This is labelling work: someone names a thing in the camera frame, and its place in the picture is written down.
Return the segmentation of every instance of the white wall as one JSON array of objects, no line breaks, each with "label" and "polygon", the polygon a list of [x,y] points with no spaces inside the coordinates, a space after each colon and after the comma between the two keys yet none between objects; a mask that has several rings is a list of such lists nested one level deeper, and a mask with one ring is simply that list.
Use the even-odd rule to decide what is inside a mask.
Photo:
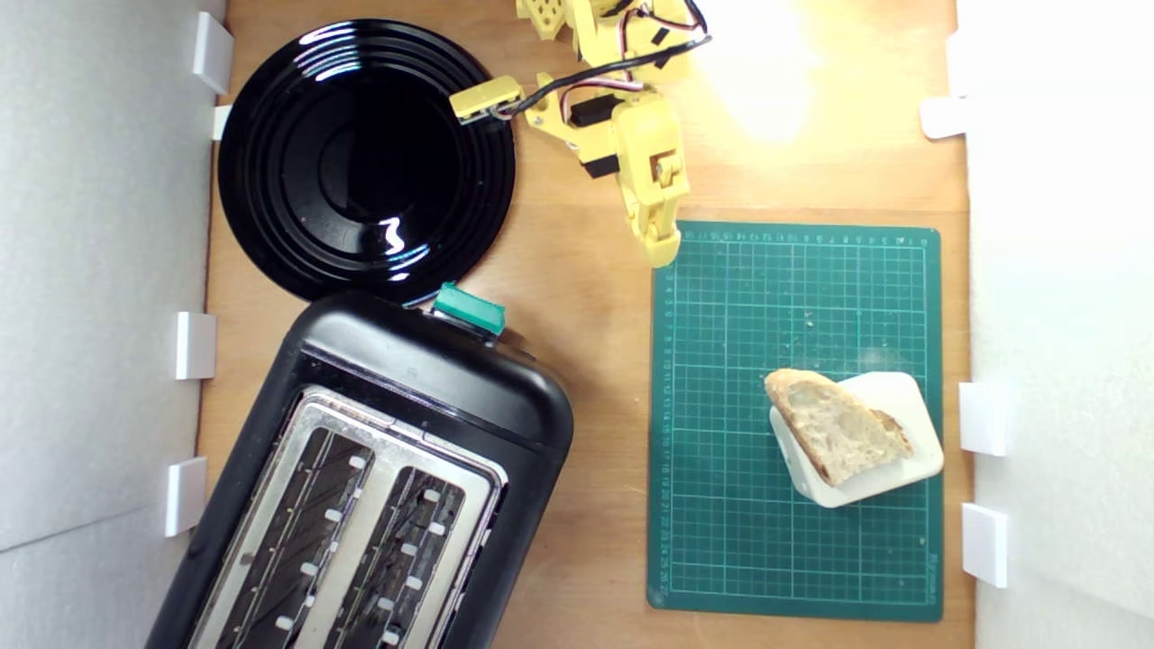
[{"label": "white wall", "polygon": [[189,67],[224,0],[0,8],[0,647],[140,646],[186,543],[162,502],[195,443],[173,349],[215,102]]},{"label": "white wall", "polygon": [[973,378],[1016,402],[982,649],[1154,646],[1154,42],[1147,3],[959,0]]}]

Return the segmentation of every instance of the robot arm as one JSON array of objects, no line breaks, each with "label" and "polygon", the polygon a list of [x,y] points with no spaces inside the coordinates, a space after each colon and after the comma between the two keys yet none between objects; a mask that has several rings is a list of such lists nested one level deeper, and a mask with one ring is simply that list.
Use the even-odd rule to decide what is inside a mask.
[{"label": "robot arm", "polygon": [[[560,80],[538,74],[526,96],[510,76],[450,97],[462,124],[510,120],[565,142],[593,178],[615,174],[630,231],[654,268],[673,262],[681,244],[677,201],[689,193],[681,133],[654,84],[684,76],[679,54],[709,42],[692,0],[516,0],[545,39],[568,24],[574,47],[592,68]],[[572,92],[592,97],[572,100]]]}]

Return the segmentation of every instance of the cutting mat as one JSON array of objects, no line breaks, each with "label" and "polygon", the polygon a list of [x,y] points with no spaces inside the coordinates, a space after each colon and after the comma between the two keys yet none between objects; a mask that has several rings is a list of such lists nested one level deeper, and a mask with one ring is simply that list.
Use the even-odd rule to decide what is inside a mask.
[{"label": "cutting mat", "polygon": [[942,477],[839,509],[799,494],[765,374],[917,379],[942,431],[936,231],[682,222],[654,275],[649,588],[659,609],[937,621]]}]

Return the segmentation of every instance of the white bracket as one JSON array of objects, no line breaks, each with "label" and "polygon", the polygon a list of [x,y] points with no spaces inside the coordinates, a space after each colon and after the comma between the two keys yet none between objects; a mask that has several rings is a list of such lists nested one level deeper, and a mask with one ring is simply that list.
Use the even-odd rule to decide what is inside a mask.
[{"label": "white bracket", "polygon": [[922,99],[917,113],[922,120],[922,133],[930,140],[941,140],[966,133],[969,127],[968,105],[965,97],[973,84],[974,57],[969,39],[961,29],[945,39],[945,67],[950,83],[949,97]]},{"label": "white bracket", "polygon": [[958,385],[958,420],[961,448],[1005,457],[1010,428],[1010,398],[991,383]]},{"label": "white bracket", "polygon": [[164,536],[174,537],[201,520],[207,487],[208,461],[204,457],[193,457],[168,467]]},{"label": "white bracket", "polygon": [[232,104],[217,106],[212,113],[212,141],[219,142],[224,137],[224,124],[228,121],[228,113],[232,112]]},{"label": "white bracket", "polygon": [[232,77],[233,39],[228,30],[208,12],[196,17],[196,47],[193,52],[193,74],[201,77],[217,95],[228,94]]},{"label": "white bracket", "polygon": [[973,502],[961,505],[961,569],[996,588],[1006,587],[1010,517]]},{"label": "white bracket", "polygon": [[177,380],[216,375],[216,315],[177,314]]}]

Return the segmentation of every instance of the black plate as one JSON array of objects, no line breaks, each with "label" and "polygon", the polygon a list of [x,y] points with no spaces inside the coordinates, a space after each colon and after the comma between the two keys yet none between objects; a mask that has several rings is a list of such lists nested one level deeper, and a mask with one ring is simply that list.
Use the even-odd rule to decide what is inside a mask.
[{"label": "black plate", "polygon": [[460,278],[512,196],[508,124],[462,127],[449,106],[486,80],[452,42],[394,21],[282,47],[220,141],[220,200],[245,253],[306,300],[361,289],[411,304]]}]

